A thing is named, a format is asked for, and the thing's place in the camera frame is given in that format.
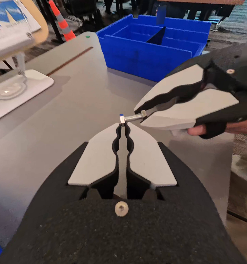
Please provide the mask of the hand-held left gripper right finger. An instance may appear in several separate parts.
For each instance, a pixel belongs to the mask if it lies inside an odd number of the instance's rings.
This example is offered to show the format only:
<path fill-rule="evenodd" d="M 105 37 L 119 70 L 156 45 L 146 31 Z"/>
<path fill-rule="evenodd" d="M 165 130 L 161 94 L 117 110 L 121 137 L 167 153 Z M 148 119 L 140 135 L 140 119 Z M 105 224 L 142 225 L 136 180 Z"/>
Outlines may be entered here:
<path fill-rule="evenodd" d="M 126 179 L 128 199 L 164 199 L 162 187 L 177 181 L 156 139 L 132 123 L 125 124 L 127 139 Z"/>

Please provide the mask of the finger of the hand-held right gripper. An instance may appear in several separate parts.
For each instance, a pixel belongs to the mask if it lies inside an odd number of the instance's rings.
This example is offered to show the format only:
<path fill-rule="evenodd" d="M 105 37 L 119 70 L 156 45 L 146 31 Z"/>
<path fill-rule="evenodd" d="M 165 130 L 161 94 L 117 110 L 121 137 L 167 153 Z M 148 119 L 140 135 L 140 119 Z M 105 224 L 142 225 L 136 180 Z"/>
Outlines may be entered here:
<path fill-rule="evenodd" d="M 207 89 L 188 102 L 174 104 L 167 110 L 154 112 L 140 125 L 158 130 L 185 130 L 193 127 L 197 118 L 238 103 L 239 101 L 228 92 Z"/>
<path fill-rule="evenodd" d="M 173 99 L 176 103 L 186 102 L 201 91 L 203 78 L 204 69 L 197 64 L 165 77 L 141 99 L 134 112 L 149 110 Z"/>

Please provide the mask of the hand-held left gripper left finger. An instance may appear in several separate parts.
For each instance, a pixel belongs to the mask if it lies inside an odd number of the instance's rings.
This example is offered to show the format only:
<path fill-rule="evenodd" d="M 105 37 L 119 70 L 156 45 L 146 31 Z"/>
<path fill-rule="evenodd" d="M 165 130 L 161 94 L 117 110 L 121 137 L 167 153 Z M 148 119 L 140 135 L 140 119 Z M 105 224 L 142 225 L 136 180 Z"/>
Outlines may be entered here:
<path fill-rule="evenodd" d="M 68 185 L 96 189 L 102 199 L 112 199 L 119 180 L 119 139 L 119 123 L 93 136 L 87 142 Z"/>

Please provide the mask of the silver bolt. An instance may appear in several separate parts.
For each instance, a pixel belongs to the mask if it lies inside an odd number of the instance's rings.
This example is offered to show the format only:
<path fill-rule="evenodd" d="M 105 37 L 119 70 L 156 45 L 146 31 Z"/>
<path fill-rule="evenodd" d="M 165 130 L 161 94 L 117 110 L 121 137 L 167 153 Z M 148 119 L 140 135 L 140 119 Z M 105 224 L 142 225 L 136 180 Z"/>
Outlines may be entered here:
<path fill-rule="evenodd" d="M 131 115 L 131 116 L 124 116 L 123 114 L 120 114 L 119 117 L 120 117 L 120 122 L 122 126 L 125 126 L 125 124 L 127 123 L 131 123 L 131 122 L 138 121 L 138 120 L 143 120 L 143 115 L 141 113 Z"/>

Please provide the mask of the person's right hand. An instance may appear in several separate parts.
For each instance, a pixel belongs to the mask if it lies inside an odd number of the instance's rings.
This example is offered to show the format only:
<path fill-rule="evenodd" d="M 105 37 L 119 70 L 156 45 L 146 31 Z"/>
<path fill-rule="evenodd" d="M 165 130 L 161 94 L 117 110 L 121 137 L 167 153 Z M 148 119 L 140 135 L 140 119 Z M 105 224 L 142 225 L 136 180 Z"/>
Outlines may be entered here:
<path fill-rule="evenodd" d="M 211 128 L 211 126 L 207 126 L 205 124 L 199 125 L 193 128 L 189 128 L 187 130 L 187 133 L 191 136 L 200 136 L 204 139 L 209 139 L 212 137 L 215 137 L 217 135 L 220 135 L 224 132 L 230 133 L 230 134 L 247 134 L 247 120 L 238 122 L 238 123 L 227 123 L 224 130 L 222 132 L 215 132 L 214 128 Z"/>

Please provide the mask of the black bin divider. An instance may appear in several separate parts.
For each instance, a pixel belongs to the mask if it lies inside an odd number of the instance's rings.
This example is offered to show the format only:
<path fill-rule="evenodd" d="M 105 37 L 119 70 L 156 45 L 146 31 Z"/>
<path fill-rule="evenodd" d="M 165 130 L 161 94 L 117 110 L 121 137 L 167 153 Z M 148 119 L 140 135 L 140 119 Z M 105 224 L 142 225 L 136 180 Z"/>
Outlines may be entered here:
<path fill-rule="evenodd" d="M 163 28 L 161 28 L 161 30 L 158 31 L 155 35 L 153 35 L 146 43 L 161 46 L 164 35 L 165 35 L 165 29 L 166 29 L 165 26 Z"/>

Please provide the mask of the dark blue card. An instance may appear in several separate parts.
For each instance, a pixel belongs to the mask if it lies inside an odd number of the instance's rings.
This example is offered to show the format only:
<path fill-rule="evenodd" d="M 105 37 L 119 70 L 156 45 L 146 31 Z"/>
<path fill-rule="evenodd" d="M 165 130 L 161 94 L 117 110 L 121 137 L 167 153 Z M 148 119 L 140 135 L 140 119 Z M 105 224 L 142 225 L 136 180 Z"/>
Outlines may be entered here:
<path fill-rule="evenodd" d="M 156 9 L 156 25 L 163 25 L 166 18 L 166 5 L 160 5 Z"/>

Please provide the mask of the document stand with wooden board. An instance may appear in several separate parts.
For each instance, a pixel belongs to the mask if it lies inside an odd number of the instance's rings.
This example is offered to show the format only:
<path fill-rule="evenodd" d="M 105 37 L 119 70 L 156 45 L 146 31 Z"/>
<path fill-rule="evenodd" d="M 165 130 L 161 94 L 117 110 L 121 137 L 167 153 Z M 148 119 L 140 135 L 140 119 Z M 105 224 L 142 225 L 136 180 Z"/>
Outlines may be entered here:
<path fill-rule="evenodd" d="M 0 77 L 0 119 L 33 97 L 54 84 L 54 80 L 46 75 L 26 69 L 24 52 L 44 42 L 49 34 L 48 25 L 33 1 L 21 1 L 41 29 L 32 34 L 32 38 L 13 46 L 0 47 L 0 61 L 15 57 L 17 67 L 10 71 L 10 77 Z"/>

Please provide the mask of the orange traffic cone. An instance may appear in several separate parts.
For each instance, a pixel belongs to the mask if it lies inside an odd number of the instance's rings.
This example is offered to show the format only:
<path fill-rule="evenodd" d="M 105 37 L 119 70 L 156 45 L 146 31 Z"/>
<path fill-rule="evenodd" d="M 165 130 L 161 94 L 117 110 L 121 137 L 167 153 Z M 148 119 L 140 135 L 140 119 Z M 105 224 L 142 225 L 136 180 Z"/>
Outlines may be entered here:
<path fill-rule="evenodd" d="M 59 27 L 62 30 L 63 36 L 65 38 L 66 41 L 70 41 L 74 38 L 76 38 L 74 32 L 70 29 L 67 21 L 64 19 L 64 17 L 62 16 L 61 12 L 59 11 L 59 9 L 57 8 L 57 6 L 55 5 L 53 0 L 49 0 L 49 5 L 57 19 L 57 22 L 59 24 Z"/>

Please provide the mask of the printed instruction sheet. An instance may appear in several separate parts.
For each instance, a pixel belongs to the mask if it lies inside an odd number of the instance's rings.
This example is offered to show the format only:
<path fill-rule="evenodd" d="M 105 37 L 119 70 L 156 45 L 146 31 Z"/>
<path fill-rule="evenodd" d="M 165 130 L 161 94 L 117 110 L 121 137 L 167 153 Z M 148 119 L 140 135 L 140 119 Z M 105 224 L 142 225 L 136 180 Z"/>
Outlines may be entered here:
<path fill-rule="evenodd" d="M 0 47 L 13 46 L 32 38 L 41 29 L 21 1 L 0 1 Z"/>

